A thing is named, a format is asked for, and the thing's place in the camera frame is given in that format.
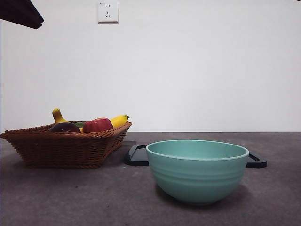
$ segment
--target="mint green ceramic bowl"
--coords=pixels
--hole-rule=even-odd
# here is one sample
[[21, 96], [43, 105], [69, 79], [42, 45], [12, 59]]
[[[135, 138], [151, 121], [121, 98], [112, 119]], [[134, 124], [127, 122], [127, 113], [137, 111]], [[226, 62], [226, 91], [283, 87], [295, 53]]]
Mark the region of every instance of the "mint green ceramic bowl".
[[207, 140], [166, 140], [146, 146], [157, 184], [174, 198], [195, 205], [214, 203], [234, 191], [249, 151]]

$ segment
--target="eggplant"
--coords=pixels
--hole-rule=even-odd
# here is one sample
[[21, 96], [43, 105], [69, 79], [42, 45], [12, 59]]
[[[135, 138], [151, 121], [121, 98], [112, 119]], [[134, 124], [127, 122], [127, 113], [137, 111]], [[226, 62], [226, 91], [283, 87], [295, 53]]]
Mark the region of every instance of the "eggplant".
[[49, 129], [49, 132], [77, 132], [80, 133], [80, 129], [71, 122], [60, 122], [55, 124]]

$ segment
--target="yellow banana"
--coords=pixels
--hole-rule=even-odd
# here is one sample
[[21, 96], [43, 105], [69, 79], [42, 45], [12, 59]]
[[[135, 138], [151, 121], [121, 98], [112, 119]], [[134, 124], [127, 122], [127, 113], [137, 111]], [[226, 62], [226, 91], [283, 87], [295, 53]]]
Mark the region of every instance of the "yellow banana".
[[53, 111], [52, 111], [52, 115], [53, 115], [53, 118], [55, 119], [55, 123], [60, 123], [60, 122], [68, 122], [66, 119], [64, 119], [62, 117], [62, 114], [61, 114], [61, 111], [59, 108], [55, 108]]
[[123, 124], [125, 124], [128, 120], [128, 116], [127, 115], [120, 115], [117, 116], [115, 118], [110, 119], [112, 125], [114, 128], [122, 126]]

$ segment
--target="gray countertop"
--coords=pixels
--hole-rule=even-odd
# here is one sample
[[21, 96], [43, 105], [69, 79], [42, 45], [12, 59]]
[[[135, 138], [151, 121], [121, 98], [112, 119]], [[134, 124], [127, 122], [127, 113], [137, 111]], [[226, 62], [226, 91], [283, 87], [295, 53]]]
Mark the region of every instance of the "gray countertop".
[[[238, 188], [213, 205], [178, 202], [147, 166], [124, 156], [136, 144], [204, 139], [242, 145], [268, 160], [247, 168]], [[1, 226], [275, 226], [301, 222], [301, 133], [128, 132], [97, 169], [29, 169], [1, 140]]]

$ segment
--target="black tray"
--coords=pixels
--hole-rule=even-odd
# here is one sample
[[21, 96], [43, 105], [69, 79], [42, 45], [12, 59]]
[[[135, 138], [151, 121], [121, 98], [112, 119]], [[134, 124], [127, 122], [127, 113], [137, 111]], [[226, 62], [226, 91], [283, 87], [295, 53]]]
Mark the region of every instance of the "black tray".
[[[146, 145], [134, 145], [125, 156], [124, 163], [131, 166], [149, 166]], [[268, 161], [260, 156], [250, 152], [249, 159], [246, 164], [247, 168], [263, 168], [267, 167]]]

